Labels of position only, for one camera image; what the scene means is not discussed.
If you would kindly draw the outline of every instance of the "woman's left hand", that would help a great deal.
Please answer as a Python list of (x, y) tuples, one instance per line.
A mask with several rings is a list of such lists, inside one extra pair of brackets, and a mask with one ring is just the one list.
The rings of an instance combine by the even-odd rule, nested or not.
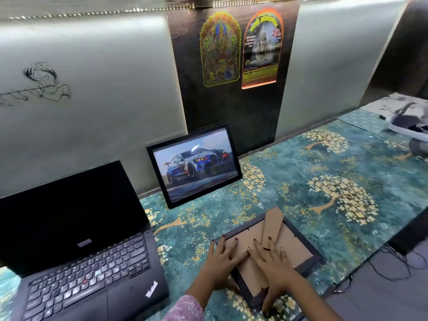
[(214, 240), (211, 241), (208, 257), (200, 271), (200, 276), (216, 291), (227, 288), (235, 293), (239, 293), (238, 286), (229, 275), (233, 268), (238, 266), (249, 256), (249, 253), (244, 252), (240, 256), (231, 259), (230, 256), (236, 248), (238, 239), (235, 238), (233, 244), (224, 249), (225, 239), (225, 235), (223, 235), (216, 250), (214, 250)]

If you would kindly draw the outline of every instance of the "black picture frame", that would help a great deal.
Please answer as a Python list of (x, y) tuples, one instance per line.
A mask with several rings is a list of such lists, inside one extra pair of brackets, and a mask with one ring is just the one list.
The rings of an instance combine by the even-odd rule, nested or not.
[[(245, 231), (246, 229), (254, 226), (255, 224), (263, 221), (265, 219), (266, 213), (263, 213), (255, 218), (253, 218), (251, 221), (246, 222), (245, 224), (233, 229), (232, 231), (229, 231), (225, 234), (226, 240), (235, 237), (237, 234)], [(324, 263), (325, 259), (320, 254), (320, 252), (301, 234), (294, 226), (293, 224), (287, 220), (286, 217), (282, 220), (282, 222), (290, 229), (291, 232), (293, 232), (294, 236), (297, 237), (300, 242), (308, 249), (308, 251), (312, 254), (312, 257), (305, 260), (303, 263), (295, 267), (294, 269), (303, 277), (307, 277), (314, 269), (318, 267), (319, 264)], [(216, 238), (214, 241), (218, 245), (221, 237)], [(231, 272), (231, 275), (233, 279), (235, 280), (236, 284), (239, 286), (239, 289), (241, 290), (241, 295), (244, 298), (244, 300), (247, 302), (248, 306), (251, 309), (254, 309), (256, 311), (260, 311), (261, 307), (263, 305), (263, 301), (266, 298), (266, 295), (268, 294), (269, 287), (266, 287), (263, 289), (263, 291), (260, 291), (256, 296), (253, 296), (251, 292), (249, 291), (245, 281), (243, 280), (241, 274), (239, 273), (238, 268), (234, 268)]]
[[(220, 130), (220, 129), (226, 129), (227, 136), (228, 136), (229, 143), (230, 143), (230, 147), (232, 149), (233, 162), (235, 164), (235, 169), (236, 169), (236, 172), (238, 173), (238, 175), (235, 176), (235, 177), (232, 177), (232, 178), (230, 178), (228, 180), (222, 181), (222, 182), (220, 182), (220, 183), (218, 183), (216, 185), (213, 185), (210, 188), (203, 189), (203, 190), (201, 190), (200, 192), (198, 192), (196, 194), (192, 194), (192, 195), (190, 195), (188, 197), (185, 197), (183, 199), (179, 199), (179, 200), (177, 200), (175, 202), (171, 202), (171, 199), (169, 198), (167, 187), (166, 187), (166, 185), (165, 185), (165, 183), (163, 181), (162, 174), (161, 174), (161, 172), (159, 170), (159, 167), (158, 167), (158, 163), (156, 162), (156, 158), (154, 156), (154, 152), (157, 149), (159, 149), (159, 148), (163, 148), (163, 147), (166, 147), (168, 145), (174, 145), (176, 143), (187, 141), (187, 140), (199, 137), (199, 136), (203, 136), (204, 134), (212, 133), (212, 132), (214, 132), (216, 130)], [(188, 134), (188, 135), (185, 135), (185, 136), (177, 137), (177, 138), (172, 139), (172, 140), (168, 140), (168, 141), (165, 141), (165, 142), (162, 142), (162, 143), (159, 143), (159, 144), (148, 146), (147, 147), (147, 152), (148, 152), (148, 156), (150, 157), (150, 160), (152, 162), (152, 165), (153, 165), (153, 168), (154, 168), (154, 172), (156, 173), (156, 177), (158, 178), (159, 185), (160, 185), (160, 188), (162, 189), (163, 196), (165, 197), (165, 201), (167, 202), (168, 208), (174, 208), (174, 207), (180, 206), (180, 205), (182, 205), (184, 203), (187, 203), (187, 202), (189, 202), (191, 200), (194, 200), (194, 199), (196, 199), (198, 197), (201, 197), (203, 195), (211, 193), (211, 192), (213, 192), (213, 191), (215, 191), (217, 189), (220, 189), (220, 188), (222, 188), (224, 186), (227, 186), (227, 185), (229, 185), (231, 183), (234, 183), (235, 181), (238, 181), (238, 180), (242, 179), (241, 166), (239, 165), (238, 156), (236, 154), (235, 145), (234, 145), (233, 139), (231, 137), (231, 133), (230, 133), (230, 129), (229, 129), (228, 123), (221, 123), (219, 125), (216, 125), (216, 126), (213, 126), (213, 127), (210, 127), (210, 128), (205, 128), (205, 129), (199, 130), (197, 132), (194, 132), (194, 133), (191, 133), (191, 134)]]

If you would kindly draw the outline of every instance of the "laptop keyboard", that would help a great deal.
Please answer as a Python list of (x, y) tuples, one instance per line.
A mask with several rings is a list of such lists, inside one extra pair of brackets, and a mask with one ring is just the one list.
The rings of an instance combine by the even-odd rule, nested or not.
[(30, 283), (23, 320), (41, 321), (91, 294), (150, 268), (142, 233)]

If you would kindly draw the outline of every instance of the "hand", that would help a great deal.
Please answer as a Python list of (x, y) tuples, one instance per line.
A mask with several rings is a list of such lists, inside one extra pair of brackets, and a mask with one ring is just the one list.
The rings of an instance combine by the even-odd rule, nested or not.
[(269, 237), (269, 249), (263, 249), (261, 244), (254, 239), (257, 250), (248, 248), (248, 252), (260, 269), (265, 274), (269, 291), (261, 308), (263, 313), (266, 313), (273, 305), (275, 299), (284, 295), (289, 290), (293, 280), (301, 277), (290, 264), (283, 248), (278, 253), (275, 248), (275, 243)]
[(228, 288), (239, 293), (238, 286), (229, 278), (229, 275), (233, 268), (238, 266), (245, 258), (248, 257), (248, 253), (244, 252), (242, 255), (230, 259), (230, 255), (236, 248), (238, 239), (235, 238), (233, 244), (224, 250), (225, 239), (225, 235), (223, 235), (215, 251), (214, 240), (211, 241), (208, 257), (200, 271), (200, 276), (206, 280), (207, 284), (211, 284), (212, 288), (216, 291)]

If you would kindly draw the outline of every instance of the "woman's right hand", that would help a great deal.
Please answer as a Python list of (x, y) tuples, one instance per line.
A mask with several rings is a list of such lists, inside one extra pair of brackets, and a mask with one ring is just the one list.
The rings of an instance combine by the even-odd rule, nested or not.
[(283, 248), (278, 253), (275, 243), (270, 237), (270, 251), (263, 249), (256, 239), (254, 239), (254, 244), (256, 250), (248, 248), (248, 252), (265, 274), (269, 284), (269, 291), (261, 308), (262, 312), (266, 313), (272, 307), (275, 299), (284, 295), (290, 289), (292, 282), (302, 276), (294, 270)]

